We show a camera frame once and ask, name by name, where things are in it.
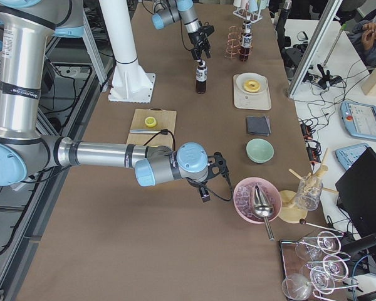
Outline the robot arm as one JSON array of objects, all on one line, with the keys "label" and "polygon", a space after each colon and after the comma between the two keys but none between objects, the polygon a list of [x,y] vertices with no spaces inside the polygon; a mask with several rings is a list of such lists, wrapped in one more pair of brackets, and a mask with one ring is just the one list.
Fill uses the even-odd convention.
[{"label": "robot arm", "polygon": [[49,167],[114,166],[133,169],[141,186],[186,179],[208,200],[211,167],[199,144],[189,142],[173,151],[165,146],[75,141],[36,130],[46,41],[54,35],[83,35],[81,1],[0,1],[0,18],[0,186]]},{"label": "robot arm", "polygon": [[154,1],[153,10],[152,23],[155,29],[164,29],[172,23],[181,21],[192,44],[190,52],[193,59],[199,61],[202,52],[207,58],[211,57],[208,37],[213,34],[214,27],[200,22],[193,1]]}]

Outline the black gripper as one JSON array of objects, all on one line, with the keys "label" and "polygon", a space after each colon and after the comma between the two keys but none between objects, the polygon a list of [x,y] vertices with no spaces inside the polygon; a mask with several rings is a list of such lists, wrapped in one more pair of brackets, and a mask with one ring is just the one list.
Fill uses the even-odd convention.
[{"label": "black gripper", "polygon": [[197,182],[188,177],[187,182],[199,191],[203,203],[208,202],[211,199],[208,188],[206,186],[207,181]]},{"label": "black gripper", "polygon": [[199,28],[197,31],[189,33],[189,38],[193,45],[193,48],[191,49],[193,60],[200,61],[202,51],[204,51],[207,58],[211,58],[211,46],[208,41],[208,36],[210,34],[210,28]]}]

